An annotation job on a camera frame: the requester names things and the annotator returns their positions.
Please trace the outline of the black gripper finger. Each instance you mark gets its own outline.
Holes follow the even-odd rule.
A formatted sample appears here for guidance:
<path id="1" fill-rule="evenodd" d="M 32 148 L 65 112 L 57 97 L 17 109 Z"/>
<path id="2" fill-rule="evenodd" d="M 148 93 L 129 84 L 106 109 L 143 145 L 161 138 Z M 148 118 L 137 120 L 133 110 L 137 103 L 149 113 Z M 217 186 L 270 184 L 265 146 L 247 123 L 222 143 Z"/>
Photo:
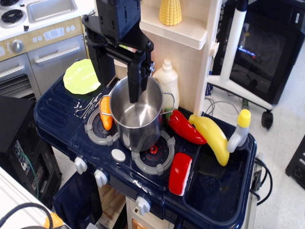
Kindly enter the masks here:
<path id="1" fill-rule="evenodd" d="M 128 87 L 130 103 L 139 101 L 143 93 L 142 82 L 144 79 L 144 69 L 140 63 L 133 62 L 128 65 Z"/>
<path id="2" fill-rule="evenodd" d="M 141 72 L 141 90 L 144 92 L 147 88 L 149 74 L 146 71 Z"/>

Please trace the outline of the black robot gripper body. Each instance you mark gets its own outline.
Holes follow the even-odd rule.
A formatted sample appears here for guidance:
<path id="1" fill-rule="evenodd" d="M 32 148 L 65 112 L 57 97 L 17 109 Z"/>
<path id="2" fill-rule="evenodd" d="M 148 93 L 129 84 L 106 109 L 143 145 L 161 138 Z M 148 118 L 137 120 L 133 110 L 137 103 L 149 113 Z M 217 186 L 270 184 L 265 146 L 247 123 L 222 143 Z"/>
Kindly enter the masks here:
<path id="1" fill-rule="evenodd" d="M 154 43 L 140 29 L 140 15 L 85 15 L 82 23 L 94 69 L 99 77 L 114 76 L 114 60 L 127 66 L 133 62 L 149 76 L 154 71 Z"/>

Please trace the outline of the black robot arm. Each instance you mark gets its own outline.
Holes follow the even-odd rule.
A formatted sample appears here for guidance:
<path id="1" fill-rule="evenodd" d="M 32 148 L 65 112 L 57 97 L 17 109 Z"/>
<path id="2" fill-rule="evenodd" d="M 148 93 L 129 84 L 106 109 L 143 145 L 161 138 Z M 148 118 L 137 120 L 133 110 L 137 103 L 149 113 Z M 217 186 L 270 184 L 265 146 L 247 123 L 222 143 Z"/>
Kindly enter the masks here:
<path id="1" fill-rule="evenodd" d="M 129 99 L 139 100 L 154 71 L 153 42 L 141 31 L 138 0 L 98 0 L 96 16 L 85 15 L 82 23 L 90 60 L 102 86 L 115 76 L 114 60 L 127 65 Z"/>

